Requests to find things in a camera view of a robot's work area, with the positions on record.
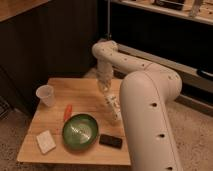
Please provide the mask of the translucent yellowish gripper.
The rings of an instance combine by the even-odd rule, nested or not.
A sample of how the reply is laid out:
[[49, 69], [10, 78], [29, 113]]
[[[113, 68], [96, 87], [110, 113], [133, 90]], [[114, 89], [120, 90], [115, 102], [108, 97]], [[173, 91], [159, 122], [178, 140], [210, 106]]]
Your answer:
[[110, 89], [111, 89], [111, 80], [108, 78], [105, 78], [105, 79], [98, 78], [97, 85], [101, 93], [107, 94], [110, 92]]

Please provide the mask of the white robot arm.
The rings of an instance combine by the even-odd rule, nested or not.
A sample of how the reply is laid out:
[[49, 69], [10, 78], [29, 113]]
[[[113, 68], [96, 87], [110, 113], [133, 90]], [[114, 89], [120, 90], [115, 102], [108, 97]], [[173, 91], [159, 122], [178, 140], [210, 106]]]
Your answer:
[[98, 84], [104, 95], [111, 89], [113, 69], [125, 74], [113, 107], [123, 121], [132, 171], [183, 171], [166, 104], [181, 92], [179, 74], [146, 59], [121, 53], [114, 41], [92, 46], [98, 61]]

